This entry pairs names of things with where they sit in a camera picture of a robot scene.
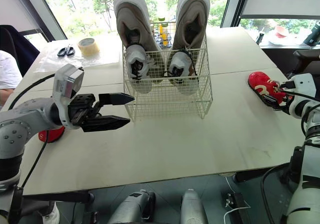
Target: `red slipper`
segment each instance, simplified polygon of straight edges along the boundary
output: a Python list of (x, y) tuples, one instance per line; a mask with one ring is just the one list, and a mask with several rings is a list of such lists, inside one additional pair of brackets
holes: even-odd
[(280, 104), (284, 96), (286, 96), (285, 93), (277, 90), (279, 84), (271, 80), (270, 77), (263, 72), (258, 71), (251, 73), (248, 78), (248, 84), (265, 104), (267, 103), (263, 99), (263, 95), (270, 95), (276, 98), (278, 104)]

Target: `red bowl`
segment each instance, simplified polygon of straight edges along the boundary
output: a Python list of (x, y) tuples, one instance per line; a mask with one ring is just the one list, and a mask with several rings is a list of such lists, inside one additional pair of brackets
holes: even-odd
[(282, 26), (276, 26), (274, 30), (275, 30), (275, 36), (277, 36), (280, 39), (285, 38), (289, 35), (289, 31)]

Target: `white wire basket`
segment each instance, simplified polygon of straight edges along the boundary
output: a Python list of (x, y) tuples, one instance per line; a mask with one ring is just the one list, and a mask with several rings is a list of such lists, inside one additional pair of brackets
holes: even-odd
[[(153, 23), (153, 26), (159, 24), (163, 22)], [(175, 23), (168, 23), (169, 26), (174, 26), (175, 31)], [(195, 114), (202, 119), (205, 117), (213, 101), (206, 44), (205, 36), (200, 49), (189, 51), (196, 76), (168, 77), (169, 60), (178, 50), (172, 51), (163, 47), (162, 51), (146, 52), (148, 59), (153, 63), (148, 71), (150, 78), (138, 81), (128, 75), (126, 48), (122, 48), (124, 92), (135, 97), (135, 100), (127, 103), (125, 107), (133, 121), (142, 116)]]

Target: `scissors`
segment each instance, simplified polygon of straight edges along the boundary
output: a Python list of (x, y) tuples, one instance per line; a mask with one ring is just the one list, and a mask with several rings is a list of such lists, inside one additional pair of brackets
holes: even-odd
[(64, 57), (65, 55), (67, 55), (68, 57), (73, 56), (75, 55), (75, 49), (68, 45), (67, 47), (60, 49), (57, 55), (59, 57)]

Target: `tape roll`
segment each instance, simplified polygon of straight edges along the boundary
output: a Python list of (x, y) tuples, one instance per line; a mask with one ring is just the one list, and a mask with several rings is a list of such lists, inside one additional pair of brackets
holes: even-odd
[(78, 47), (81, 50), (83, 56), (92, 56), (99, 52), (99, 47), (93, 38), (86, 38), (80, 40)]

